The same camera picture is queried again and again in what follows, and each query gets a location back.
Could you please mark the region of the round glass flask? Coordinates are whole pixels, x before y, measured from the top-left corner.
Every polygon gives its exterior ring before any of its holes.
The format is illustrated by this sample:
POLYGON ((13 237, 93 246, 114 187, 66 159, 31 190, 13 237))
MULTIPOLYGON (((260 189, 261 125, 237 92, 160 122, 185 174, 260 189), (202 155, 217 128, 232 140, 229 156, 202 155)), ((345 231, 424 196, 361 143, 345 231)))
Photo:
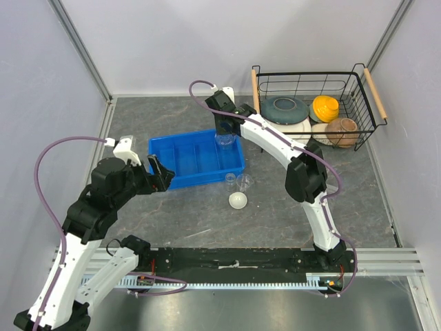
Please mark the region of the round glass flask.
POLYGON ((221 150, 231 150, 235 144, 236 141, 236 135, 235 134, 215 134, 215 142, 216 145, 221 150))

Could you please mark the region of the blue plastic divided bin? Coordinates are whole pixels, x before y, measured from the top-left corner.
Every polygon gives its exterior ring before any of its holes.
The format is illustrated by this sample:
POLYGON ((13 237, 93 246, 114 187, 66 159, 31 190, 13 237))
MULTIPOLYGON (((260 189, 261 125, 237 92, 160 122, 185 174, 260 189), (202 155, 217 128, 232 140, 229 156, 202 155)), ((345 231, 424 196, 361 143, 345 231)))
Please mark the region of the blue plastic divided bin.
POLYGON ((217 183, 224 181, 228 173, 243 173, 245 158, 240 140, 222 148, 216 143, 215 134, 211 129, 149 140, 148 152, 175 172, 171 190, 217 183))

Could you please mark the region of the small glass bottle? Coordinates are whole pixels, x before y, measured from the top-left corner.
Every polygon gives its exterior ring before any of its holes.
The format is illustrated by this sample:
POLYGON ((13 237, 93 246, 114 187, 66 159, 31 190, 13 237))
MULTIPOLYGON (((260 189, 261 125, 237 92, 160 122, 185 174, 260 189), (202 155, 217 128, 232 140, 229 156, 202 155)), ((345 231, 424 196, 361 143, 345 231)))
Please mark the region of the small glass bottle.
POLYGON ((228 192, 234 192, 236 189, 236 175, 229 172, 225 175, 225 185, 228 192))

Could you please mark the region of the small glass beaker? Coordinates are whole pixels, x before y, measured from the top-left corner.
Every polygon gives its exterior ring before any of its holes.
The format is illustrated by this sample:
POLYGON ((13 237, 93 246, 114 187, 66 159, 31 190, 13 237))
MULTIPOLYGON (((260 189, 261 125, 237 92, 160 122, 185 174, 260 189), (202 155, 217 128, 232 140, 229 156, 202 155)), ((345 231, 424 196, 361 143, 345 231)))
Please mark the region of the small glass beaker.
POLYGON ((236 177, 236 184, 240 192, 246 192, 253 186, 254 180, 249 174, 240 174, 236 177))

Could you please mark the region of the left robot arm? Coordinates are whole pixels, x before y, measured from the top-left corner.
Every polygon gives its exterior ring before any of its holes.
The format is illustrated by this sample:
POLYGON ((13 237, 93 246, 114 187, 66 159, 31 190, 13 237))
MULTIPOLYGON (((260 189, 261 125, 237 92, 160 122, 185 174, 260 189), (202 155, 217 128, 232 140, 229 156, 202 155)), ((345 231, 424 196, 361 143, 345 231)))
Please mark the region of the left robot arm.
POLYGON ((67 211, 63 222, 61 253, 34 305, 14 318, 21 330, 86 330, 92 315, 112 288, 132 270, 151 264, 150 244, 130 235, 105 266, 85 285, 85 269, 118 211, 136 195, 166 191, 175 174, 154 155, 148 156, 153 172, 140 163, 116 157, 102 159, 91 183, 67 211))

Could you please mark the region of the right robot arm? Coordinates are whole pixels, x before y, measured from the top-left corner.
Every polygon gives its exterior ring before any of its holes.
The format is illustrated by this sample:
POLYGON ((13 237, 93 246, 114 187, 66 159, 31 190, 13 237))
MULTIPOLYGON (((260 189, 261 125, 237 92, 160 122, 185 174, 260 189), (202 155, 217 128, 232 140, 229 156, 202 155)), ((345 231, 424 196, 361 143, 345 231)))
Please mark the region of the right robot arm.
POLYGON ((235 134, 255 143, 286 169, 285 190, 307 215, 313 232, 316 265, 323 271, 332 271, 340 264, 347 247, 335 229, 327 203, 327 164, 321 149, 290 139, 251 106, 236 106, 221 90, 205 103, 214 114, 218 134, 235 134))

